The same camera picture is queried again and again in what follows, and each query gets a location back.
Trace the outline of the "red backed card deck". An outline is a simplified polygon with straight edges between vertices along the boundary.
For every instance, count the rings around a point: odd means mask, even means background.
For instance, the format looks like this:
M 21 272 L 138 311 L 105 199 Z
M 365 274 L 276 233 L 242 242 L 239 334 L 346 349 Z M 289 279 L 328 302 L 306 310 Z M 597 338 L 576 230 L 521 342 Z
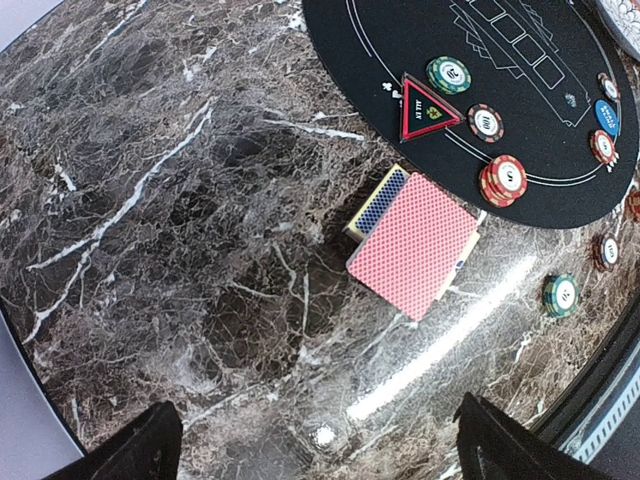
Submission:
M 419 173 L 408 178 L 347 261 L 351 276 L 421 321 L 477 229 L 477 219 Z

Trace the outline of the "red yellow poker chip stack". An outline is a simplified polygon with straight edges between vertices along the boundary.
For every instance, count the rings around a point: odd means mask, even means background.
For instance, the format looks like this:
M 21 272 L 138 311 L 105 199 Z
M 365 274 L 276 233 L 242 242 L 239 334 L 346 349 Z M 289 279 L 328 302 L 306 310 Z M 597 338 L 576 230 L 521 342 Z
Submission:
M 626 198 L 626 210 L 631 219 L 640 222 L 640 191 L 632 189 Z

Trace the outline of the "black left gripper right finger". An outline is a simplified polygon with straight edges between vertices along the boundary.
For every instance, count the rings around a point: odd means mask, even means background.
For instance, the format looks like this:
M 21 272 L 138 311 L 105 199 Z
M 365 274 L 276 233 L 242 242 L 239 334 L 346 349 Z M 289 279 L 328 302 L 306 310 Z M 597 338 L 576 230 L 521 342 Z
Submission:
M 457 409 L 457 452 L 465 479 L 598 479 L 600 472 L 542 442 L 481 396 Z

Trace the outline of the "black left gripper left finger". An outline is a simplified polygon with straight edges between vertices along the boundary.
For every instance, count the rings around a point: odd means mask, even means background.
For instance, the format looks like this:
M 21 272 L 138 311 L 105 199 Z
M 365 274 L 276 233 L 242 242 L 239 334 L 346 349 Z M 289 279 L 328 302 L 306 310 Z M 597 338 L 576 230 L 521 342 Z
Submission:
M 170 401 L 157 402 L 97 449 L 54 472 L 51 479 L 175 479 L 183 423 Z

